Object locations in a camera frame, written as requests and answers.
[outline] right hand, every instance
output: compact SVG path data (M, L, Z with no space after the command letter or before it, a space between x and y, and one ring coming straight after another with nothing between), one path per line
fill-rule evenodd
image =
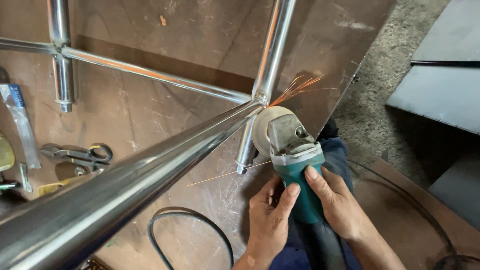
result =
M322 201L324 215L334 231L342 238L358 241L376 231L374 225L348 190L342 177L321 167L323 177L308 166L307 183Z

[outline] grinding wheel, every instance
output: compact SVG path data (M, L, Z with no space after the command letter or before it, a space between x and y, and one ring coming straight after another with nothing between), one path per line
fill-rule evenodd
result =
M255 118L252 126L252 140L262 155L270 157L270 139L267 135L268 122L285 114L294 113L287 108L273 106L261 111Z

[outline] angle grinder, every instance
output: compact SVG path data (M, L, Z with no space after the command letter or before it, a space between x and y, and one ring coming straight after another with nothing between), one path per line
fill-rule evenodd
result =
M280 106L257 115L252 139L259 152L272 159L285 187L291 183L300 185L291 215L312 269L346 269L340 237L328 225L322 203L305 179L309 165L321 173L325 158L320 143L307 133L292 111Z

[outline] orange sparks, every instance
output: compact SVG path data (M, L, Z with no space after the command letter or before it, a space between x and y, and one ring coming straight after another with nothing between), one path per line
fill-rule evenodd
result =
M261 163L261 164L257 164L257 165L254 165L254 166L245 168L244 170L250 169L250 168L253 168L253 167L257 167L257 166L260 166L260 165L264 165L264 164L267 164L267 163L269 163L269 162L272 162L272 161L267 161L267 162L264 162L264 163ZM208 180L212 180L212 179L215 179L215 178L218 178L218 177L222 177L222 176L225 176L225 175L229 175L229 174L232 174L232 173L234 173L234 172L229 172L229 173L223 174L223 175L221 175L221 176L217 176L217 177L214 177L214 178L210 178L210 179L203 180L203 181L200 181L200 182L196 182L196 183L193 183L193 184L190 184L190 185L186 185L186 186L191 186L191 185L194 185L194 184L206 182L206 181L208 181Z
M325 74L321 75L320 77L316 78L316 79L308 79L306 82L304 82L303 84L297 86L294 88L295 84L297 83L297 80L301 77L303 77L304 75L302 76L298 76L296 77L292 83L287 87L287 89L277 98L275 99L275 101L273 101L272 103L270 103L269 107L272 107L272 106L275 106L287 99L290 99L296 95L298 95L299 93L305 93L305 92L310 92L310 91L315 91L315 90L324 90L324 89L336 89L336 88L318 88L318 89L311 89L311 90L306 90L304 89L305 87L311 85L311 84L314 84L318 81L320 81L320 79L324 76Z

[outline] grinder body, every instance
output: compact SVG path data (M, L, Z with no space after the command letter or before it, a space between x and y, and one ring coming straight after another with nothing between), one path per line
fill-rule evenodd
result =
M319 142L308 134L294 114L268 122L270 157L284 186L300 185L300 194L292 209L292 218L313 270L346 269L340 237L327 223L322 203L305 179L305 168L313 166L320 173L325 162Z

